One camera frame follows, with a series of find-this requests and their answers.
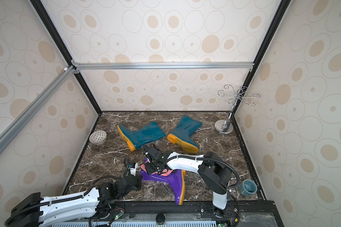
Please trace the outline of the purple rubber boot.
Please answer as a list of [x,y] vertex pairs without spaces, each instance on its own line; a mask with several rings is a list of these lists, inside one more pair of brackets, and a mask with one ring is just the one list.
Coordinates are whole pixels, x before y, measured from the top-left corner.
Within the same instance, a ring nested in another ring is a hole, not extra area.
[[155,182],[162,182],[167,183],[170,185],[174,192],[175,203],[177,205],[182,205],[185,196],[185,181],[184,177],[186,174],[185,170],[175,170],[169,176],[159,176],[157,174],[149,175],[145,170],[145,164],[140,166],[141,171],[140,174],[143,177],[142,180],[144,181],[155,181]]

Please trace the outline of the pink microfiber cloth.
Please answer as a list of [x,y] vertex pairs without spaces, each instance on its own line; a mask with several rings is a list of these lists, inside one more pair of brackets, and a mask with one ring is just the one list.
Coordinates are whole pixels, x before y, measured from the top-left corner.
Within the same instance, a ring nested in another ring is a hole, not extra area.
[[162,172],[157,172],[157,175],[159,176],[169,176],[170,174],[172,174],[175,170],[168,170],[168,169],[164,169]]

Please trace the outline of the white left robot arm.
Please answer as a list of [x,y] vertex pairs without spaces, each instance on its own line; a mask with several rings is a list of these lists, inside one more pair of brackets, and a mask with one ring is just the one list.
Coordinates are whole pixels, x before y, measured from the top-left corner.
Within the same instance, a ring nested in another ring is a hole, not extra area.
[[11,210],[6,227],[48,227],[76,218],[104,219],[115,210],[113,204],[131,191],[141,189],[142,177],[127,175],[84,192],[42,197],[33,193]]

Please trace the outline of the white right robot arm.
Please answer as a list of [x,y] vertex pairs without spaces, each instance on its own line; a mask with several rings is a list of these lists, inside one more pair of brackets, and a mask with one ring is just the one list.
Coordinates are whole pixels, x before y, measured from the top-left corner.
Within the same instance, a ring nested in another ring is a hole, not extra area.
[[141,165],[144,180],[168,183],[174,192],[176,204],[182,205],[185,195],[185,174],[198,174],[213,192],[213,206],[224,210],[228,193],[240,185],[238,173],[215,153],[182,155],[177,152],[163,153],[154,145],[141,147],[146,159]]

